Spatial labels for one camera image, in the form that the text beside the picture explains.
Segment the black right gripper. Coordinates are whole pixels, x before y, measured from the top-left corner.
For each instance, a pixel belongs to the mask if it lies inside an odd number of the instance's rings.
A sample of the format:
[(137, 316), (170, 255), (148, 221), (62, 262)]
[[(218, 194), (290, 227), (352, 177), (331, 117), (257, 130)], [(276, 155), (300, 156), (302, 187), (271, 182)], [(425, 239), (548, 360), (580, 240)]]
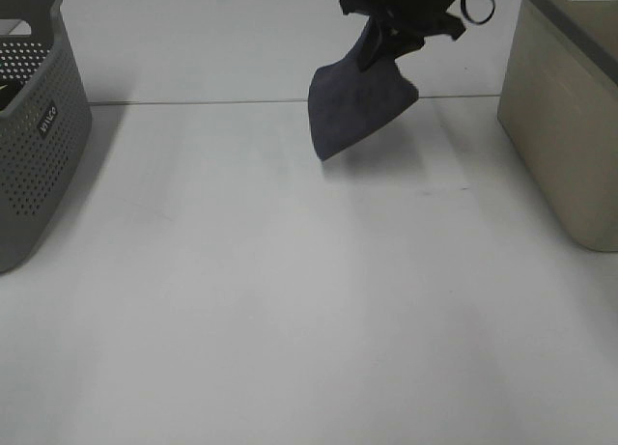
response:
[(360, 37), (357, 66), (368, 70), (380, 57), (400, 57), (421, 49), (425, 39), (465, 32), (463, 21), (448, 9), (456, 0), (339, 0), (343, 14), (368, 21)]

